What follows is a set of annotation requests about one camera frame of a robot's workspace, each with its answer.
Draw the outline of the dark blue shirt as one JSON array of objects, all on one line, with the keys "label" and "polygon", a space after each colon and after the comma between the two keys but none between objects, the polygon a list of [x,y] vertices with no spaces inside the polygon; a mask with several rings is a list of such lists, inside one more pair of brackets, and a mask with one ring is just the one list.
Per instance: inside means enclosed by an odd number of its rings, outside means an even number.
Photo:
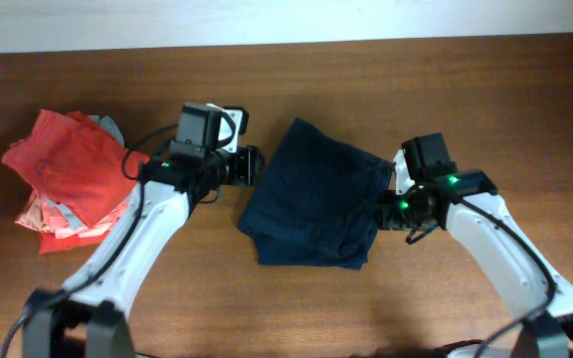
[{"label": "dark blue shirt", "polygon": [[297,118],[257,184],[238,229],[263,266],[359,270],[378,231],[374,203],[391,162]]}]

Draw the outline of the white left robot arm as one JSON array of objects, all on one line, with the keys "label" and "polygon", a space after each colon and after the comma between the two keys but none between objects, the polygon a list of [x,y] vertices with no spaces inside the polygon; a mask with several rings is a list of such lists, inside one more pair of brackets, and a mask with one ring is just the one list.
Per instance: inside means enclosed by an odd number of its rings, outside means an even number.
[{"label": "white left robot arm", "polygon": [[184,103],[162,141],[133,175],[128,208],[92,256],[57,291],[36,289],[5,336],[25,357],[135,357],[127,318],[137,293],[171,237],[211,193],[257,184],[265,157],[242,146],[241,106]]}]

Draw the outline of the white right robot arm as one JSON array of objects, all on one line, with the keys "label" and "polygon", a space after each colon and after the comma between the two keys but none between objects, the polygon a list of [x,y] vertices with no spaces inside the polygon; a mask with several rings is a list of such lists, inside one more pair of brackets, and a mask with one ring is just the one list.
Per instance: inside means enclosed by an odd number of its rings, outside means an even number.
[{"label": "white right robot arm", "polygon": [[481,170],[461,172],[440,133],[404,142],[395,187],[375,206],[381,230],[414,245],[441,229],[475,259],[511,322],[484,340],[436,349],[438,357],[573,357],[573,284],[526,237]]}]

